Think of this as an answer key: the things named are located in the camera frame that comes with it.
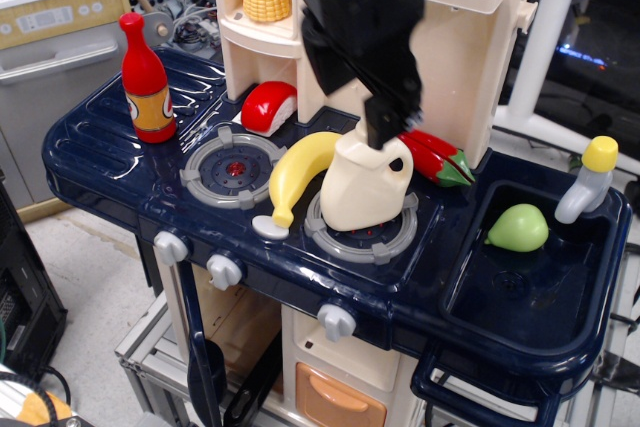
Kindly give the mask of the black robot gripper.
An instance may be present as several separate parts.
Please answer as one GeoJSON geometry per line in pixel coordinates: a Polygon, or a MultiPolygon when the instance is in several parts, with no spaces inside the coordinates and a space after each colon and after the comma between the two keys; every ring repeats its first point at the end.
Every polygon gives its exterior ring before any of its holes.
{"type": "Polygon", "coordinates": [[[424,122],[422,83],[409,47],[424,0],[303,0],[307,57],[325,94],[359,79],[376,95],[365,101],[368,146],[382,150],[424,122]],[[398,102],[380,97],[402,97],[398,102]]]}

